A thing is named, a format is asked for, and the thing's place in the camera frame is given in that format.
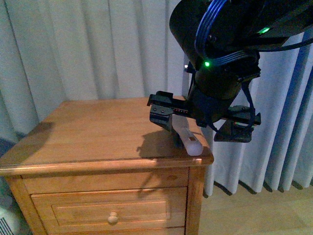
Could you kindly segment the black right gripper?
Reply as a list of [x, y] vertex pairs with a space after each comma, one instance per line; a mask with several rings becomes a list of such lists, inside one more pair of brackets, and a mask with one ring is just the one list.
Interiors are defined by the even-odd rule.
[[261, 114], [255, 114], [246, 106], [231, 107], [232, 99], [220, 100], [208, 97], [199, 90], [192, 92], [187, 100], [173, 98], [172, 93], [158, 91], [151, 94], [147, 105], [150, 109], [150, 122], [172, 132], [172, 115], [196, 120], [200, 127], [207, 127], [220, 119], [227, 120], [214, 136], [216, 142], [250, 142], [252, 127], [236, 122], [254, 125], [261, 124]]

